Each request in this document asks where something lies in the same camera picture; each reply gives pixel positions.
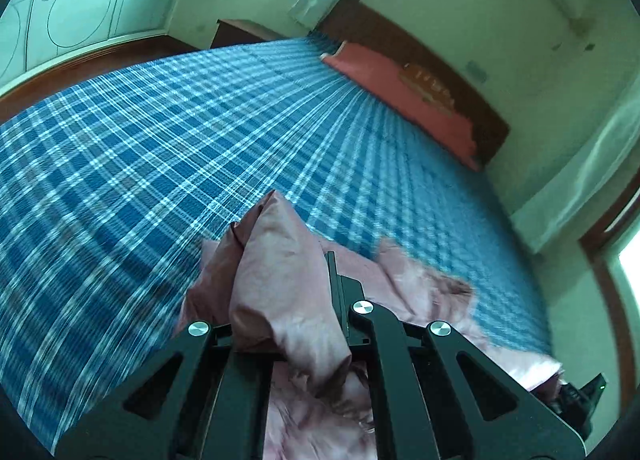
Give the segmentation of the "right window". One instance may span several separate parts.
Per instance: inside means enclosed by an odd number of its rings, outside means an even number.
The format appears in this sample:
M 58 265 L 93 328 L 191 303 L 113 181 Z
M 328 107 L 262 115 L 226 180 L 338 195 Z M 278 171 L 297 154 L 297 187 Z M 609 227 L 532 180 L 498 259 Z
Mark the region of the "right window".
M 610 320 L 620 375 L 620 412 L 638 388 L 639 306 L 618 254 L 639 227 L 639 173 L 634 174 L 606 211 L 580 237 Z

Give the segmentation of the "small brown embroidered cushion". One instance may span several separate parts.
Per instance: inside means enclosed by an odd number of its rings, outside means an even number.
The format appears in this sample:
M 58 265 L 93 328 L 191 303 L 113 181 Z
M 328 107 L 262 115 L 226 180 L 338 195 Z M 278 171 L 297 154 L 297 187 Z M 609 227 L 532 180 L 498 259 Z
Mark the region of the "small brown embroidered cushion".
M 448 114 L 454 113 L 454 98 L 448 87 L 431 70 L 420 64 L 405 64 L 399 77 L 424 102 Z

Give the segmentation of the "white wall socket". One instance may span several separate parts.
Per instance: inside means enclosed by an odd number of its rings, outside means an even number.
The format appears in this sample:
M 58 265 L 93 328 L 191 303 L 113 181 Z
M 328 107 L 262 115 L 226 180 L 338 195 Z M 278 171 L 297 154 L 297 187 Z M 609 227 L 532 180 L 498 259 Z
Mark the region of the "white wall socket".
M 488 80 L 487 71 L 475 60 L 469 60 L 465 64 L 464 71 L 474 82 L 485 84 Z

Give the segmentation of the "pink quilted down jacket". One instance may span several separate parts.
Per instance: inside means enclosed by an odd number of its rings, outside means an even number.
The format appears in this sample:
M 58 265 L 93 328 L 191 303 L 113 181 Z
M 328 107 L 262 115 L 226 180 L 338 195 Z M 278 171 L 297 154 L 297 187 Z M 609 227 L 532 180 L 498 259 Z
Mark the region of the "pink quilted down jacket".
M 552 357 L 492 344 L 474 318 L 475 292 L 390 239 L 364 258 L 311 232 L 270 191 L 218 240 L 202 245 L 201 272 L 182 301 L 179 326 L 230 324 L 244 350 L 272 345 L 264 455 L 268 459 L 372 459 L 376 455 L 367 369 L 352 359 L 332 305 L 326 254 L 399 320 L 449 322 L 527 391 L 554 399 L 562 367 Z

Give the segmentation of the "dark wooden nightstand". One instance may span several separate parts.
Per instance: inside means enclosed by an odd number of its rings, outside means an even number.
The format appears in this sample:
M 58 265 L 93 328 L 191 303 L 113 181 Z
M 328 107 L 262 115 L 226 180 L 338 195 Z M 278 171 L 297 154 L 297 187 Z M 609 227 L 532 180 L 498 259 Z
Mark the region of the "dark wooden nightstand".
M 284 40 L 285 35 L 245 19 L 218 19 L 210 48 Z

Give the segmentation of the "blue plaid bed sheet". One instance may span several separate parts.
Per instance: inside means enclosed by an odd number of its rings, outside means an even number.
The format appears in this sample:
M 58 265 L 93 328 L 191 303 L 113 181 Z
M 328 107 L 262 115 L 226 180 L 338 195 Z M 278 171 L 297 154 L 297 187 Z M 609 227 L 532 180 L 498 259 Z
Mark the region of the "blue plaid bed sheet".
M 366 258 L 390 237 L 475 288 L 500 346 L 546 306 L 487 177 L 324 64 L 327 38 L 114 71 L 1 129 L 1 384 L 47 449 L 165 342 L 221 236 L 270 191 Z

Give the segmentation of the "green curtain right of headboard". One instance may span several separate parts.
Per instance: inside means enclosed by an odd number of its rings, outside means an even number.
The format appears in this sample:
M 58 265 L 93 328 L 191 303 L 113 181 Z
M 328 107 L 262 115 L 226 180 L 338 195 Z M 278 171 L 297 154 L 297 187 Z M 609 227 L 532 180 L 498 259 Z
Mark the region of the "green curtain right of headboard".
M 614 175 L 639 140 L 639 84 L 626 90 L 559 172 L 511 215 L 513 228 L 531 254 L 550 243 Z

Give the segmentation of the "red pillow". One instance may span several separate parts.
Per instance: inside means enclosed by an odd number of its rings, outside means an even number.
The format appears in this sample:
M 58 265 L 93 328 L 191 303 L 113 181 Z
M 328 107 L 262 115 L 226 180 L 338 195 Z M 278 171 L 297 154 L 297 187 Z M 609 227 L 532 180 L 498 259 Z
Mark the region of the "red pillow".
M 335 53 L 323 54 L 320 59 L 422 128 L 468 168 L 473 171 L 480 168 L 472 122 L 456 108 L 454 113 L 448 114 L 424 102 L 401 81 L 399 71 L 403 66 L 352 42 L 342 43 Z

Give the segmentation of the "dark wooden headboard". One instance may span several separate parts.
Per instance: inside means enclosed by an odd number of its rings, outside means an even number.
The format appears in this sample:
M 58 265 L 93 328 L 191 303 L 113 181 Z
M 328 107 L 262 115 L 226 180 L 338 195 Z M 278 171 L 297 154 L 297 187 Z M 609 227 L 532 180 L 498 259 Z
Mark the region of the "dark wooden headboard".
M 481 164 L 498 154 L 510 133 L 509 124 L 465 78 L 398 24 L 360 1 L 339 0 L 317 30 L 334 41 L 354 42 L 397 62 L 406 79 L 421 87 L 425 96 L 471 122 Z

